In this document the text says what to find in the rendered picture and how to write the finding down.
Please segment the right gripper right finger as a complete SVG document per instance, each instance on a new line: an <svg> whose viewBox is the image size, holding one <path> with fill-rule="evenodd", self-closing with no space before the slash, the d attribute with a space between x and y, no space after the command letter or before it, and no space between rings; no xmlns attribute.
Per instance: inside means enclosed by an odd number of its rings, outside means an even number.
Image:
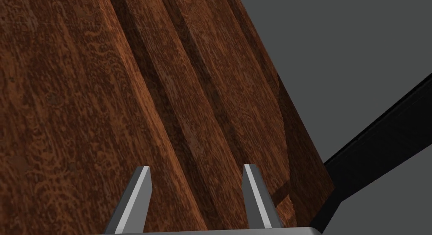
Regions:
<svg viewBox="0 0 432 235"><path fill-rule="evenodd" d="M256 165L245 164L243 166L242 191L250 229L283 227Z"/></svg>

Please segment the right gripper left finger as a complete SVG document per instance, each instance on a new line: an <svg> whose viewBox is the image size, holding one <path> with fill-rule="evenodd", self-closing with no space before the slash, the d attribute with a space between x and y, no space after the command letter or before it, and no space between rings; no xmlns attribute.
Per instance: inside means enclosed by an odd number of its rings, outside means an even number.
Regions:
<svg viewBox="0 0 432 235"><path fill-rule="evenodd" d="M152 194L149 166L135 169L104 234L142 233Z"/></svg>

